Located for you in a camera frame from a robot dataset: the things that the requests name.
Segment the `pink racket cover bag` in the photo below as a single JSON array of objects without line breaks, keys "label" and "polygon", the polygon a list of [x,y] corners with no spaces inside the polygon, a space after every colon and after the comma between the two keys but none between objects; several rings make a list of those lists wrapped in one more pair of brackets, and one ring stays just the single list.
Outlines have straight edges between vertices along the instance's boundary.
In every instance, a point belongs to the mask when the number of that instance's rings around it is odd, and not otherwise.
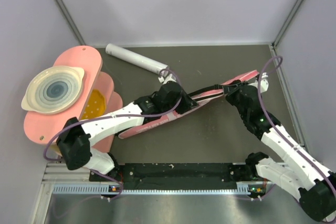
[{"label": "pink racket cover bag", "polygon": [[129,128],[127,130],[122,131],[118,134],[118,137],[120,139],[129,138],[135,135],[138,135],[140,133],[149,131],[151,129],[154,129],[158,126],[161,126],[165,123],[169,123],[172,121],[175,121],[176,119],[179,119],[185,115],[188,115],[197,109],[201,108],[202,106],[208,104],[211,100],[221,98],[225,95],[227,95],[230,91],[230,89],[238,86],[239,84],[248,84],[250,80],[257,77],[259,75],[259,72],[257,70],[253,70],[247,73],[240,74],[236,76],[233,79],[230,79],[224,83],[221,84],[215,84],[213,86],[209,86],[206,88],[199,89],[197,91],[194,91],[189,94],[189,96],[195,100],[198,103],[198,107],[195,109],[192,109],[189,112],[186,112],[185,114],[179,115],[176,112],[170,112],[166,115],[161,116],[158,119],[155,118],[145,118],[144,124],[140,126],[135,126],[132,128]]}]

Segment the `white shuttlecock tube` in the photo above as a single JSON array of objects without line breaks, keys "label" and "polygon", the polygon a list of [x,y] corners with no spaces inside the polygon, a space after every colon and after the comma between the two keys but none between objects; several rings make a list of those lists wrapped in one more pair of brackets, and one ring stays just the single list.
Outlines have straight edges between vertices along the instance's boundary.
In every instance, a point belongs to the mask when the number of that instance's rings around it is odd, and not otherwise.
[{"label": "white shuttlecock tube", "polygon": [[108,44],[106,53],[150,72],[165,76],[169,66],[125,48]]}]

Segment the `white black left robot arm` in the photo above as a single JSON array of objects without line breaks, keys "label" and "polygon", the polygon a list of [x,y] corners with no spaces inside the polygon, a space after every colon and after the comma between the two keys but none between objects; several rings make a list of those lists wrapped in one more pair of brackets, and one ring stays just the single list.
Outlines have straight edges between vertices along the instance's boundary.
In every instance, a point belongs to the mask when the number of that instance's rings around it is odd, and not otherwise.
[{"label": "white black left robot arm", "polygon": [[69,170],[84,167],[101,173],[107,180],[114,180],[119,174],[116,160],[108,152],[95,149],[95,144],[130,128],[147,126],[171,112],[183,114],[197,106],[178,83],[169,81],[159,91],[104,116],[83,121],[69,119],[56,144]]}]

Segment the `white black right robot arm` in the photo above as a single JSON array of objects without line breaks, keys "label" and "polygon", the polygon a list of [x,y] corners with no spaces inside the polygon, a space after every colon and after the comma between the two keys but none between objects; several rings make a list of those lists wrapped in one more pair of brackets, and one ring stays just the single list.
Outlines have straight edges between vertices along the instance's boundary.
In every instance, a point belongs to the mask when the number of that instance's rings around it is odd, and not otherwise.
[{"label": "white black right robot arm", "polygon": [[286,164],[282,167],[262,153],[251,154],[245,166],[248,178],[266,178],[288,192],[314,221],[335,223],[335,172],[301,147],[280,121],[269,113],[258,84],[224,86],[226,100],[238,110],[249,132],[270,147]]}]

